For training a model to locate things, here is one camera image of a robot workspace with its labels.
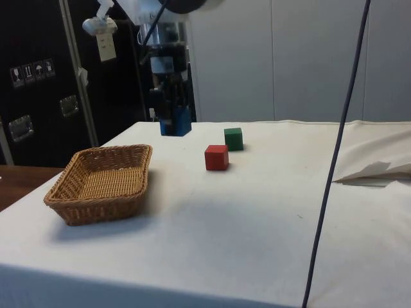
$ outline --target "wicker basket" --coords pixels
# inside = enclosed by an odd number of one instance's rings
[[[128,218],[139,212],[152,147],[91,148],[72,157],[44,197],[70,226]]]

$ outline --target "wooden block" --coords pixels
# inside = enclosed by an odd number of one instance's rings
[[[224,171],[229,166],[228,146],[209,146],[205,153],[205,168],[209,171]]]
[[[226,128],[224,130],[225,144],[229,147],[229,151],[244,150],[243,132],[241,128]]]

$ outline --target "black wire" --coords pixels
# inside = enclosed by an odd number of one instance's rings
[[[170,0],[165,0],[159,10],[159,12],[157,13],[157,16],[155,17],[152,25],[150,26],[150,29],[147,32],[146,38],[143,41],[143,45],[141,46],[141,53],[140,53],[140,65],[144,65],[144,63],[146,63],[147,58],[148,58],[148,53],[146,52],[146,48],[147,48],[147,43],[148,40],[150,39],[150,37],[153,34],[153,31],[156,27],[156,25],[159,23],[159,19],[161,18],[162,13],[164,12],[164,10],[166,9],[166,6],[168,5]]]
[[[344,109],[343,109],[342,115],[341,115],[340,129],[338,130],[337,141],[335,143],[333,160],[331,161],[331,166],[329,168],[328,178],[327,178],[327,182],[326,182],[326,188],[325,188],[325,191],[324,191],[324,197],[322,199],[319,223],[317,225],[317,233],[315,234],[315,238],[314,238],[313,251],[311,253],[310,270],[308,271],[307,285],[306,285],[306,291],[305,291],[305,294],[304,294],[304,301],[302,302],[302,308],[307,307],[308,298],[310,297],[311,281],[313,280],[315,258],[317,256],[317,249],[319,247],[322,224],[324,222],[324,215],[326,213],[329,189],[330,189],[331,183],[333,181],[335,164],[337,163],[338,152],[340,151],[340,146],[341,146],[342,134],[344,132],[345,121],[347,120],[348,107],[349,107],[349,103],[351,101],[351,96],[353,94],[354,83],[355,83],[355,78],[356,78],[357,69],[358,69],[358,62],[360,61],[362,41],[363,41],[363,38],[364,38],[365,24],[367,23],[367,17],[368,17],[368,13],[369,13],[370,3],[371,3],[371,0],[366,1],[364,12],[363,12],[363,15],[362,15],[361,28],[360,28],[360,33],[358,34],[358,42],[357,42],[357,47],[356,47],[356,52],[355,52],[355,60],[354,60],[354,65],[353,65],[353,71],[351,72],[351,80],[350,80],[350,83],[349,83],[347,97],[345,99]]]

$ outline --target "red cube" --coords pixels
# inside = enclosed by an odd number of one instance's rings
[[[205,168],[210,171],[223,171],[229,167],[229,147],[208,146],[205,153]]]

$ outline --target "white wall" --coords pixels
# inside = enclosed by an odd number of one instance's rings
[[[338,121],[365,0],[225,0],[191,16],[199,121]],[[349,119],[411,121],[411,0],[372,0]]]

